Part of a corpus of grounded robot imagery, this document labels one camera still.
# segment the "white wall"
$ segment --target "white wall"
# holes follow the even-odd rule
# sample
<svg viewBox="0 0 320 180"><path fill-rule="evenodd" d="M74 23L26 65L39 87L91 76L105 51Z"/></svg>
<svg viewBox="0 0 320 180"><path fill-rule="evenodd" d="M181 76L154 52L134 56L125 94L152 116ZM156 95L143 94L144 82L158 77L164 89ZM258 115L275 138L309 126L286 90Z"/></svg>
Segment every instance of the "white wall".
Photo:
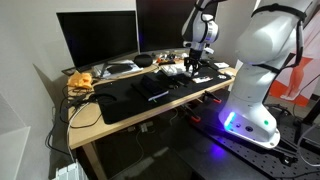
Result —
<svg viewBox="0 0 320 180"><path fill-rule="evenodd" d="M211 45L213 57L235 67L235 42L248 27L256 0L229 0L219 3L215 22L219 26L219 38Z"/></svg>
<svg viewBox="0 0 320 180"><path fill-rule="evenodd" d="M0 0L0 135L30 128L17 179L48 179L45 137L66 83L61 70L73 66L56 12L133 9L134 0Z"/></svg>

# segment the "black monitor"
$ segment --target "black monitor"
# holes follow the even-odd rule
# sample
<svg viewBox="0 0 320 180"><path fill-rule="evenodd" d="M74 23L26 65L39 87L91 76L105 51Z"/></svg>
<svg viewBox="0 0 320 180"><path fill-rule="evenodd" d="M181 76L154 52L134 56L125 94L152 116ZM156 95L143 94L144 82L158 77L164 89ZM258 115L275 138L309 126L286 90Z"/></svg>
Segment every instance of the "black monitor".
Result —
<svg viewBox="0 0 320 180"><path fill-rule="evenodd" d="M194 0L136 0L140 53L183 47L182 27L187 21ZM205 13L215 16L214 3Z"/></svg>
<svg viewBox="0 0 320 180"><path fill-rule="evenodd" d="M57 16L80 72L138 52L135 11L59 12Z"/></svg>

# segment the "blue led light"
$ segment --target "blue led light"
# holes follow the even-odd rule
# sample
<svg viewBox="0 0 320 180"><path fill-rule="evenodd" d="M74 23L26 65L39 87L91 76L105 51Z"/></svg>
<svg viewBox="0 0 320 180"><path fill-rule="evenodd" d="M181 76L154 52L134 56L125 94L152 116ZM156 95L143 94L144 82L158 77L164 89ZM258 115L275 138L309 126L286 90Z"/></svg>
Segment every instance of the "blue led light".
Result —
<svg viewBox="0 0 320 180"><path fill-rule="evenodd" d="M235 116L236 116L236 114L235 114L234 112L231 112L231 113L229 114L227 120L224 122L224 128L225 128L226 130L230 130L230 128L231 128L230 123L234 120Z"/></svg>

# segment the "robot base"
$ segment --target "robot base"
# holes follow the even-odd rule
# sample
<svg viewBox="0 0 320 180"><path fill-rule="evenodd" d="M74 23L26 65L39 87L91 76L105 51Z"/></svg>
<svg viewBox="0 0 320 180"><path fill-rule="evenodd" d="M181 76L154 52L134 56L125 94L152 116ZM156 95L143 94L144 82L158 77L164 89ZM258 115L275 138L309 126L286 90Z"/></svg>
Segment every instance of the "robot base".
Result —
<svg viewBox="0 0 320 180"><path fill-rule="evenodd" d="M276 133L270 138L270 140L269 141L265 141L265 142L260 142L260 141L248 138L246 136L243 136L240 133L234 131L233 129L226 129L225 128L225 130L226 130L226 132L228 132L228 133L230 133L232 135L235 135L235 136L237 136L237 137L239 137L241 139L249 141L252 144L255 144L255 145L260 146L260 147L265 148L265 149L272 149L272 148L276 147L276 145L278 145L278 143L280 141L280 132L278 131L278 129L276 129Z"/></svg>

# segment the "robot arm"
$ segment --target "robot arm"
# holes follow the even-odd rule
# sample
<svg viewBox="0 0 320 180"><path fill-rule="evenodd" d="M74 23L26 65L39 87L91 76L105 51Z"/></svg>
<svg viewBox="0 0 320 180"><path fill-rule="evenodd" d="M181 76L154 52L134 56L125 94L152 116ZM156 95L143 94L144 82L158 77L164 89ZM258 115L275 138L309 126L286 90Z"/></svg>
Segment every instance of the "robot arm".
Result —
<svg viewBox="0 0 320 180"><path fill-rule="evenodd" d="M199 70L198 62L203 50L212 52L208 46L218 38L218 25L213 21L214 17L210 14L203 14L203 11L210 4L221 1L225 0L198 0L182 28L184 46L190 48L189 58L185 59L185 66L187 72L192 66L192 76Z"/></svg>
<svg viewBox="0 0 320 180"><path fill-rule="evenodd" d="M302 21L311 3L312 0L261 0L250 25L236 42L236 54L244 65L219 113L228 133L265 149L279 143L276 120L262 102L296 42L300 42L297 52L302 54Z"/></svg>

